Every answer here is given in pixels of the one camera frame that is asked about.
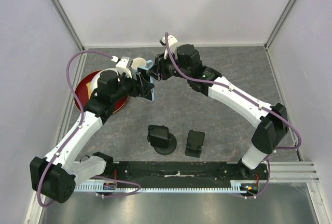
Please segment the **blue-cased smartphone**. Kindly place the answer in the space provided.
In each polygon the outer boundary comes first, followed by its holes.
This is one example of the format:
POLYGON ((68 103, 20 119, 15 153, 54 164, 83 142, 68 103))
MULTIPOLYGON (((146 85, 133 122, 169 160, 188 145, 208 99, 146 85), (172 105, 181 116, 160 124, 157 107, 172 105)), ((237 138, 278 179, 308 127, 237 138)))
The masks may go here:
POLYGON ((141 97, 146 100, 153 101, 155 99, 155 85, 152 76, 148 74, 148 69, 145 67, 138 67, 136 78, 140 84, 141 97))

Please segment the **black smartphone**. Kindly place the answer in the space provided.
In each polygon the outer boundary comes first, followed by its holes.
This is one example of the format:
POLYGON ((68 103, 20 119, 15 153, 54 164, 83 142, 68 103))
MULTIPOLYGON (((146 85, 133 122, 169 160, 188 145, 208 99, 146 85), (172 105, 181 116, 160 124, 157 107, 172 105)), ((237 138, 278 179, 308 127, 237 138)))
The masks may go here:
POLYGON ((164 125, 149 125, 147 140, 156 148, 169 147, 169 129, 164 125))

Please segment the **black round-base phone stand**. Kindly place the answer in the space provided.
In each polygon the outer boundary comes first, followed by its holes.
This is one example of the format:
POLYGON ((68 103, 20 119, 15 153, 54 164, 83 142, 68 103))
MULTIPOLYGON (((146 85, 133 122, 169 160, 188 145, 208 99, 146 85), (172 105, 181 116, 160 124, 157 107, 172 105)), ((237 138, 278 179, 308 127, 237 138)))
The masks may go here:
POLYGON ((177 141, 175 136, 172 133, 169 133, 169 147, 168 148, 154 147, 154 150, 162 156, 167 156, 175 151, 176 146, 177 146, 177 141))

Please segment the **black folding phone stand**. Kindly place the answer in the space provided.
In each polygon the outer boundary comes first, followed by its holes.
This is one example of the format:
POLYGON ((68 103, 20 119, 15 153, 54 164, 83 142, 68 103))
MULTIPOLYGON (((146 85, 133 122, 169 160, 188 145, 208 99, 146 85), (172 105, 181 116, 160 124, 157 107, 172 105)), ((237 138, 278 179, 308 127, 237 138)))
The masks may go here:
POLYGON ((205 133, 190 130, 187 136, 185 155, 193 158, 200 158, 202 146, 204 143, 205 133))

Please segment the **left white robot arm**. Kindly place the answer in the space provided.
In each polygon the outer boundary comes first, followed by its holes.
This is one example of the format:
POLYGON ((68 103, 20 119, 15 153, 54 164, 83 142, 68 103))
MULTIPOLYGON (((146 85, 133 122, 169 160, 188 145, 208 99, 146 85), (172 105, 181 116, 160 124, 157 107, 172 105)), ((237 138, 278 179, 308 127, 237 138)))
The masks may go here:
POLYGON ((154 99, 154 84, 148 70, 139 67, 131 75, 118 68, 108 68, 95 74, 90 82, 90 98, 80 108, 80 116, 62 140, 43 158, 30 163, 32 188, 40 200, 44 195, 58 203, 66 202, 76 186, 100 176, 112 177, 112 157, 101 152, 76 164, 74 161, 89 139, 115 112, 117 102, 130 97, 154 99))

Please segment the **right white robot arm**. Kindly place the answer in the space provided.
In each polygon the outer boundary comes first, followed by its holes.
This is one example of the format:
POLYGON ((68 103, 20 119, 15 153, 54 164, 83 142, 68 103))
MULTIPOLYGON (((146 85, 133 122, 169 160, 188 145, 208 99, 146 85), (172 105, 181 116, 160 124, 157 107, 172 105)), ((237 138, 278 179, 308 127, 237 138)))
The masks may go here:
POLYGON ((157 55, 148 74, 156 80, 172 76, 186 79, 194 91, 227 105, 255 127, 252 143, 237 167, 243 179, 256 174, 259 163, 273 153, 289 131, 285 106, 260 101, 234 86, 220 72, 203 65, 193 45, 181 45, 172 54, 157 55))

